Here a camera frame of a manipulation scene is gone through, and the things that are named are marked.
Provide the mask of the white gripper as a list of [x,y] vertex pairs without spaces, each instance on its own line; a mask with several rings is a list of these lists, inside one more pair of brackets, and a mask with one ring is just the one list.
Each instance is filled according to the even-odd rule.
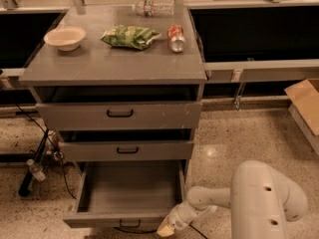
[[169,215],[163,220],[157,230],[160,237],[168,237],[174,233],[174,230],[183,230],[192,221],[212,214],[217,210],[214,205],[209,205],[204,209],[198,209],[191,206],[187,201],[174,207]]

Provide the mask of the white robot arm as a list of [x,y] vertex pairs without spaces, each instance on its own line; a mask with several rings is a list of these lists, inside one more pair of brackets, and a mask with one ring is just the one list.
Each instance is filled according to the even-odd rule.
[[168,237],[219,207],[231,212],[231,239],[288,239],[287,224],[305,215],[308,199],[286,175],[246,160],[234,170],[228,188],[192,187],[163,220],[158,235]]

